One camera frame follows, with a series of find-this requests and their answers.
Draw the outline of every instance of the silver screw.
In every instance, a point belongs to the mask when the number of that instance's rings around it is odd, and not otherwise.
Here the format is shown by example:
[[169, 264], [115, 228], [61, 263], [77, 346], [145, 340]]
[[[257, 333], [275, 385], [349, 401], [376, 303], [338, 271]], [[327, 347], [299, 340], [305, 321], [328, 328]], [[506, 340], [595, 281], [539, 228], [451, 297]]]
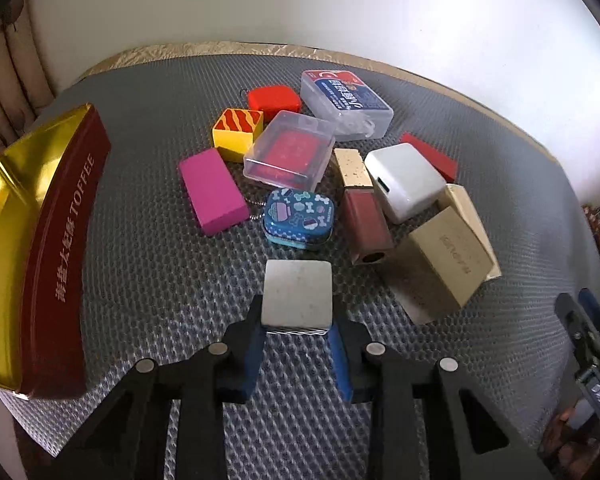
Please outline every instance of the silver screw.
[[382, 343], [373, 342], [366, 346], [366, 352], [371, 355], [382, 355], [385, 350], [386, 348]]
[[440, 359], [440, 368], [445, 372], [455, 372], [458, 370], [458, 361], [452, 357], [444, 357]]
[[211, 355], [223, 355], [227, 352], [229, 347], [225, 345], [223, 342], [211, 343], [209, 345], [209, 353]]
[[136, 370], [141, 374], [147, 374], [155, 367], [154, 362], [151, 359], [140, 359], [136, 363]]

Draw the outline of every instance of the white block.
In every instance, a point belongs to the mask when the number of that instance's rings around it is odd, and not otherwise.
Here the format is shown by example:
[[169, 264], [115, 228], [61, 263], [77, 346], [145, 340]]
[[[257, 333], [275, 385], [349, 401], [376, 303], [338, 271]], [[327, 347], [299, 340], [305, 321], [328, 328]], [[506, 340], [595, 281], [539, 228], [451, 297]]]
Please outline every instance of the white block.
[[332, 295], [329, 262], [269, 260], [262, 325], [272, 332], [324, 334], [331, 327]]
[[382, 210], [401, 224], [431, 206], [445, 189], [445, 179], [408, 143], [373, 150], [365, 158]]

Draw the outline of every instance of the cardboard box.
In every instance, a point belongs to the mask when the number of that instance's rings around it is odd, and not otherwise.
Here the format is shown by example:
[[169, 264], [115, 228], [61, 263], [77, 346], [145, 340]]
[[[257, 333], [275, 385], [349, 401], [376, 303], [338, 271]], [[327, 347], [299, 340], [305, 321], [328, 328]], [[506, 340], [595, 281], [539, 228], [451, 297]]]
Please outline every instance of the cardboard box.
[[440, 206], [440, 209], [452, 207], [455, 212], [460, 215], [460, 218], [469, 225], [471, 230], [478, 237], [478, 240], [480, 240], [484, 249], [489, 253], [489, 257], [493, 261], [493, 267], [491, 267], [485, 281], [488, 282], [489, 280], [502, 276], [498, 259], [493, 252], [493, 247], [491, 247], [487, 231], [484, 230], [482, 221], [480, 220], [478, 212], [475, 210], [474, 203], [471, 202], [471, 198], [466, 192], [466, 189], [462, 186], [458, 186], [458, 184], [447, 184], [445, 193], [438, 198], [438, 205]]
[[472, 229], [448, 207], [412, 231], [379, 267], [407, 315], [423, 324], [461, 310], [493, 261]]

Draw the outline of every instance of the blue and red label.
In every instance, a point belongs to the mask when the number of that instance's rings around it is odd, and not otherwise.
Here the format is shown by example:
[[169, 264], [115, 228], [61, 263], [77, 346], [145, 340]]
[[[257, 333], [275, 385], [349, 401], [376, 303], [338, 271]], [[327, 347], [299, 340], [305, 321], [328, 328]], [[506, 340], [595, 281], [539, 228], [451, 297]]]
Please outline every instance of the blue and red label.
[[362, 79], [347, 70], [307, 70], [304, 72], [338, 110], [388, 110]]

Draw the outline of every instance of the pink block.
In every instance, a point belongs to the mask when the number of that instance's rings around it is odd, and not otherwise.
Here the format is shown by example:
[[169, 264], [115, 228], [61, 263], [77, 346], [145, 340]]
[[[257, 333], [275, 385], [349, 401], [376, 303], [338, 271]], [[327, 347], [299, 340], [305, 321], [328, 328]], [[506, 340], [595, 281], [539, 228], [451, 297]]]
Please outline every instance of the pink block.
[[215, 235], [249, 218], [247, 203], [218, 150], [205, 150], [178, 166], [205, 235]]

